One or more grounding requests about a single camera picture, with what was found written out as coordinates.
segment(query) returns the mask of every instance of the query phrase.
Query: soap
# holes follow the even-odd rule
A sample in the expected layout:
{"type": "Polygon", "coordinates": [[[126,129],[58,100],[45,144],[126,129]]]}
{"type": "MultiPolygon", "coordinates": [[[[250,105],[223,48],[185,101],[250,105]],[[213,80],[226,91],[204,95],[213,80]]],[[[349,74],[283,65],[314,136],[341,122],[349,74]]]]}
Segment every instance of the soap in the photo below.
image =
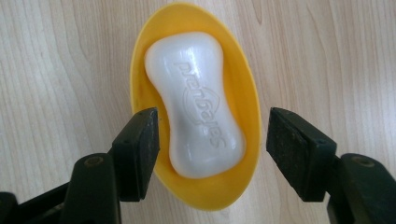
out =
{"type": "Polygon", "coordinates": [[[243,159],[245,137],[225,97],[223,52],[213,36],[189,32],[160,39],[147,50],[145,67],[166,108],[169,157],[179,175],[204,178],[243,159]]]}

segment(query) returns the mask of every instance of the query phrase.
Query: wooden surface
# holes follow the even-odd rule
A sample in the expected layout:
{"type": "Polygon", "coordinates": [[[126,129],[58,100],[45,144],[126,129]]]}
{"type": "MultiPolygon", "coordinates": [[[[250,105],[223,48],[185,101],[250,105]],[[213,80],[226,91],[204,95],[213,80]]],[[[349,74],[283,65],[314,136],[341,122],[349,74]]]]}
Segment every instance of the wooden surface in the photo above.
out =
{"type": "MultiPolygon", "coordinates": [[[[129,68],[144,22],[171,1],[0,1],[0,190],[19,202],[68,181],[106,152],[132,116],[129,68]]],[[[396,4],[377,1],[193,3],[223,21],[247,55],[262,108],[290,109],[396,176],[396,4]]],[[[328,223],[302,203],[262,145],[247,190],[218,212],[192,209],[152,177],[124,223],[328,223]]]]}

